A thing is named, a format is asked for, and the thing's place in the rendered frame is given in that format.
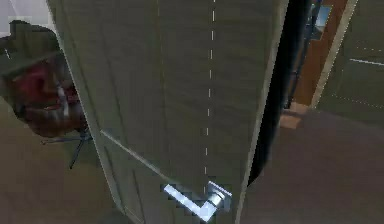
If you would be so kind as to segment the grey-green room door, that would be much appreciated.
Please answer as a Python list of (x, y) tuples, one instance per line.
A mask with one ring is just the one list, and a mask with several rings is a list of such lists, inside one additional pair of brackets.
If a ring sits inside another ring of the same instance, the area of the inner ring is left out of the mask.
[[(133, 224), (240, 224), (289, 0), (46, 0), (110, 194)], [(212, 181), (230, 211), (205, 223)]]

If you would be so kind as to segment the dark red swivel chair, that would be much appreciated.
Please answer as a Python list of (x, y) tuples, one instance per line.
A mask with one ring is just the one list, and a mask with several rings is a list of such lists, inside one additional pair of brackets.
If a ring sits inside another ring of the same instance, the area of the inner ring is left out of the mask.
[(18, 19), (7, 27), (0, 37), (0, 97), (44, 145), (76, 141), (73, 166), (92, 136), (57, 35)]

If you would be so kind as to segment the grey-green panelled door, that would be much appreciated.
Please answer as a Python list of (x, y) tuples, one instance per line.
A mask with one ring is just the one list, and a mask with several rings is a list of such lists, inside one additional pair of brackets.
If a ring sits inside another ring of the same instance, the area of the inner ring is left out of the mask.
[(384, 128), (384, 0), (347, 0), (310, 106)]

